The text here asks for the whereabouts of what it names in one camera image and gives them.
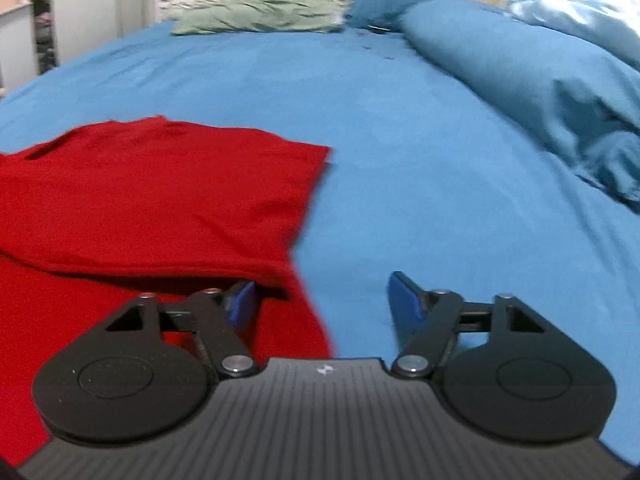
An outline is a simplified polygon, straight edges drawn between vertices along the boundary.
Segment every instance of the red fabric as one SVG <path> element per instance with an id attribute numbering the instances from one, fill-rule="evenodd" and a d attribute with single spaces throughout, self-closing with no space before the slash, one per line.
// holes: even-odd
<path id="1" fill-rule="evenodd" d="M 329 357 L 289 259 L 328 151 L 150 118 L 0 155 L 0 455 L 15 465 L 46 440 L 30 394 L 40 366 L 141 290 L 255 280 L 265 297 L 245 340 L 258 360 Z"/>

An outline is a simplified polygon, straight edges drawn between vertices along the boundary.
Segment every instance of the blue bed sheet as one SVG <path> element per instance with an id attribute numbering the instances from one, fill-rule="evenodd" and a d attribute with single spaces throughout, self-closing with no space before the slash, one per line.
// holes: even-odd
<path id="1" fill-rule="evenodd" d="M 399 34 L 173 38 L 171 26 L 12 93 L 0 150 L 157 114 L 332 146 L 295 261 L 338 354 L 395 356 L 393 270 L 470 301 L 513 292 L 612 371 L 618 402 L 603 438 L 640 461 L 638 216 Z"/>

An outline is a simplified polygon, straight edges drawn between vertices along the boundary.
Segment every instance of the light blue bedding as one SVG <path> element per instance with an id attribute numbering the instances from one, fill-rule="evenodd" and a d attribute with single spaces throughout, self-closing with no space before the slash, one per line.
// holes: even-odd
<path id="1" fill-rule="evenodd" d="M 604 441 L 640 460 L 638 216 L 400 34 L 176 38 L 171 28 L 12 93 L 0 102 L 0 150 L 156 114 L 332 146 L 295 259 L 338 354 L 395 356 L 393 270 L 470 301 L 513 292 L 612 371 Z"/>

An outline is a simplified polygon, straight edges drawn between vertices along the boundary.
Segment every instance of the green pillow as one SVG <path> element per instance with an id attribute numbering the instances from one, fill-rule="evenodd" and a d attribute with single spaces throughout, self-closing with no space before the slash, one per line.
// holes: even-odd
<path id="1" fill-rule="evenodd" d="M 185 10 L 172 34 L 216 32 L 332 32 L 342 28 L 337 0 L 222 0 Z"/>

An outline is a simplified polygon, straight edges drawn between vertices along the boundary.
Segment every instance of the bed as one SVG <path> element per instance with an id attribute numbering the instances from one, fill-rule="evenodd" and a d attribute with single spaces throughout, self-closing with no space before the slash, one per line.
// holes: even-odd
<path id="1" fill-rule="evenodd" d="M 194 1 L 153 0 L 154 12 Z M 402 34 L 171 29 L 127 34 L 11 92 L 0 150 L 159 114 L 331 146 L 294 256 L 338 356 L 397 354 L 385 291 L 394 270 L 468 301 L 515 293 L 612 371 L 618 400 L 602 437 L 640 461 L 635 213 Z"/>

